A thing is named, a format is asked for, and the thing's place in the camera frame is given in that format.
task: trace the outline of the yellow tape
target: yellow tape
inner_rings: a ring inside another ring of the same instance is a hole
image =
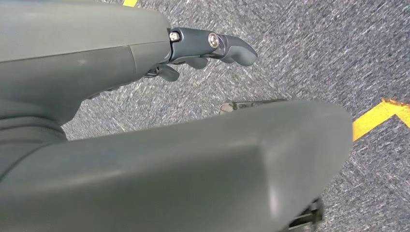
[[[384,121],[397,115],[410,128],[410,105],[383,99],[353,122],[353,141],[356,141]]]
[[[137,4],[138,0],[125,0],[122,4],[123,6],[134,7]]]

